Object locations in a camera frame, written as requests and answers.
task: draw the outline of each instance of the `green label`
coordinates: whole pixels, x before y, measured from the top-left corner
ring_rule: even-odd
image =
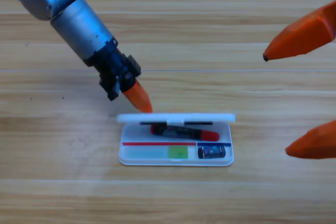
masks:
[[[188,147],[169,146],[168,158],[188,158]]]

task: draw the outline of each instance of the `silver robot arm segment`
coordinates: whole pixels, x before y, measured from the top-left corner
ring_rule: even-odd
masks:
[[[110,100],[134,86],[140,66],[117,49],[117,40],[85,0],[20,1],[36,18],[49,20],[79,58],[97,69]]]

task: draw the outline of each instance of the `orange object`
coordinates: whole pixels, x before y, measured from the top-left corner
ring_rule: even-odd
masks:
[[[131,87],[128,91],[123,92],[123,94],[134,105],[134,107],[136,107],[141,112],[153,112],[152,104],[148,97],[148,94],[146,93],[144,88],[138,83],[138,81],[136,81],[134,86]]]
[[[265,50],[265,61],[307,54],[336,37],[336,1],[287,26]]]
[[[335,158],[336,120],[310,130],[288,146],[286,153],[298,158]]]

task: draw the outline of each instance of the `robotic arm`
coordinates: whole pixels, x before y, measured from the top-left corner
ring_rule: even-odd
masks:
[[[307,54],[336,38],[336,1],[288,25],[266,48],[265,61]],[[289,156],[336,158],[336,120],[308,131],[286,148]]]
[[[136,80],[139,64],[119,51],[117,40],[85,0],[20,1],[36,18],[49,20],[78,57],[99,72],[99,84],[111,101],[120,90],[137,109],[152,112],[149,97]]]

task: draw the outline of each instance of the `wooden surface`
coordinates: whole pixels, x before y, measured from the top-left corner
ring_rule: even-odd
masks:
[[[336,45],[264,62],[332,0],[87,0],[141,64],[156,112],[235,112],[226,168],[126,167],[98,75],[0,0],[0,223],[336,223],[336,161],[285,147],[336,118]]]

